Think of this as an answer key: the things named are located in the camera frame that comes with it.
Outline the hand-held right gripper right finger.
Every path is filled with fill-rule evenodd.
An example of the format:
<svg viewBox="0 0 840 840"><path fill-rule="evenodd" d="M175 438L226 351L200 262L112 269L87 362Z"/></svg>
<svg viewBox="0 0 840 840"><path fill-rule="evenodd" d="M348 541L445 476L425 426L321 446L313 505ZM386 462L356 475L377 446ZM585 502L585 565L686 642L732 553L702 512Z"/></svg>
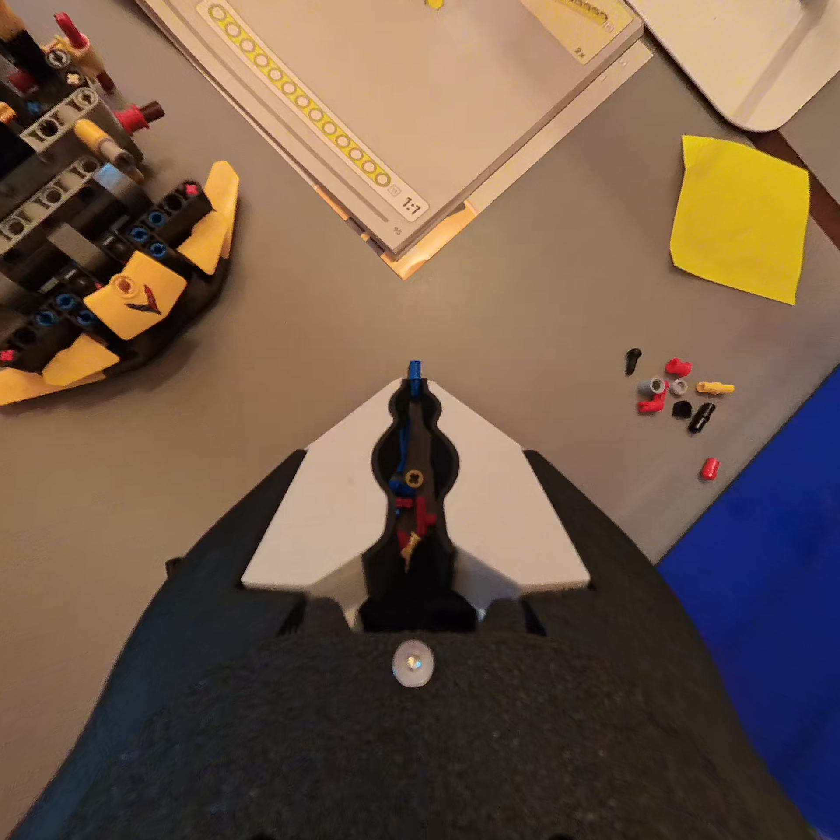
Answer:
<svg viewBox="0 0 840 840"><path fill-rule="evenodd" d="M439 384L424 389L455 591L485 611L501 598L586 588L590 573L522 446Z"/></svg>

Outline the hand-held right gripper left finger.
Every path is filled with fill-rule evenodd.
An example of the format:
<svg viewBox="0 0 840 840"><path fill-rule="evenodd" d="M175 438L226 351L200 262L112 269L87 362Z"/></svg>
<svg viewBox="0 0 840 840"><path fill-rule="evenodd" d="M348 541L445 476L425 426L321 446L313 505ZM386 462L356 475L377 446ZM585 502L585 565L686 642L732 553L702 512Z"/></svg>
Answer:
<svg viewBox="0 0 840 840"><path fill-rule="evenodd" d="M372 455L401 383L389 382L308 446L241 577L247 590L327 597L356 619L368 597L362 556L389 510Z"/></svg>

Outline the blue plastic bin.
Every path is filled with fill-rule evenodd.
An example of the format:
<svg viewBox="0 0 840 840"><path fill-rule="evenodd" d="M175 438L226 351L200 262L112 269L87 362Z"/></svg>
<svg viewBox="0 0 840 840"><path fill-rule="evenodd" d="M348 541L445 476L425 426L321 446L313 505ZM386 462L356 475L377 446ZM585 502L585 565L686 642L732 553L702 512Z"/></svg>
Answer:
<svg viewBox="0 0 840 840"><path fill-rule="evenodd" d="M838 369L658 570L771 775L812 828L838 838Z"/></svg>

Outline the yellow black brick car model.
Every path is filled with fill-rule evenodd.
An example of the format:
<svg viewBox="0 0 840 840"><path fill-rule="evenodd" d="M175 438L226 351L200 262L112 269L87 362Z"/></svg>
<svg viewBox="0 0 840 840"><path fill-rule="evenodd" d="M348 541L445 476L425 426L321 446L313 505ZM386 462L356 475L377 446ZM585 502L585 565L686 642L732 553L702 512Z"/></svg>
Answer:
<svg viewBox="0 0 840 840"><path fill-rule="evenodd" d="M159 200L134 136L157 101L122 99L67 14L41 45L1 2L1 405L101 382L165 352L218 298L239 178Z"/></svg>

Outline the instruction booklet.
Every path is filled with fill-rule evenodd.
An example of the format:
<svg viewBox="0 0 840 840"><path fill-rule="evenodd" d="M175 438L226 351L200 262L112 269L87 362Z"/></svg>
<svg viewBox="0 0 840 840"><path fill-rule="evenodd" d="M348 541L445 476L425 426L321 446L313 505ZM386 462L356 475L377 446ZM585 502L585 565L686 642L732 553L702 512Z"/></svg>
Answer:
<svg viewBox="0 0 840 840"><path fill-rule="evenodd" d="M402 279L651 58L628 2L138 2Z"/></svg>

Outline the grey desk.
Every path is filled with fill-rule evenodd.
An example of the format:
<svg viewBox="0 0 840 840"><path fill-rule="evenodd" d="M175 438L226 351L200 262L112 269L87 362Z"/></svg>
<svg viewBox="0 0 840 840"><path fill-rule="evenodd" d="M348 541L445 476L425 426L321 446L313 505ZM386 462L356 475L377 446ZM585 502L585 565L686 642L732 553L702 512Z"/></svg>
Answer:
<svg viewBox="0 0 840 840"><path fill-rule="evenodd" d="M401 280L134 2L67 11L132 101L155 194L230 162L230 278L152 365L2 410L2 838L74 746L165 561L420 359L540 452L657 561L838 363L838 248L810 220L793 307L669 257L685 134L737 139L655 52L410 280ZM729 382L689 436L634 414L679 357ZM708 457L717 479L700 478Z"/></svg>

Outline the cluster of small brick pins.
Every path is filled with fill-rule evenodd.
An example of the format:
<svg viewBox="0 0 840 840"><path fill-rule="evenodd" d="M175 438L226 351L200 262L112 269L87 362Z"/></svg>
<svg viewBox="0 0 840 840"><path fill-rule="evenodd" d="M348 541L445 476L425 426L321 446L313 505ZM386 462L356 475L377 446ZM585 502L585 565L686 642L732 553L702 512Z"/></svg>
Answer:
<svg viewBox="0 0 840 840"><path fill-rule="evenodd" d="M737 386L725 381L692 379L694 366L679 357L665 362L661 372L636 383L637 417L658 417L669 412L689 436L698 436L709 426L719 400L734 394Z"/></svg>

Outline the yellow paper scrap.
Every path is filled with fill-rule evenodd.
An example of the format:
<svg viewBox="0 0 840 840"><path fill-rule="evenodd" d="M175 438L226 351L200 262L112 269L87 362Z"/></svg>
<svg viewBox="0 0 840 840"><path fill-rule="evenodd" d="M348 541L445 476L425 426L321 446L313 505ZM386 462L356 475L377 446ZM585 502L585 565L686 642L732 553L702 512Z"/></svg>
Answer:
<svg viewBox="0 0 840 840"><path fill-rule="evenodd" d="M675 268L794 306L811 209L807 170L739 142L685 134L681 143Z"/></svg>

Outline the white wooden book stand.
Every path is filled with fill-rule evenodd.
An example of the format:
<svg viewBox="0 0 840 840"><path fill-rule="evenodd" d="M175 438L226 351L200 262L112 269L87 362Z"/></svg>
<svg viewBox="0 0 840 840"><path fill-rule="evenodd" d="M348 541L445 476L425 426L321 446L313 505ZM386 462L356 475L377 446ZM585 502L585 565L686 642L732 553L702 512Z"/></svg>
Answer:
<svg viewBox="0 0 840 840"><path fill-rule="evenodd" d="M632 1L647 30L731 125L785 125L838 74L838 1Z"/></svg>

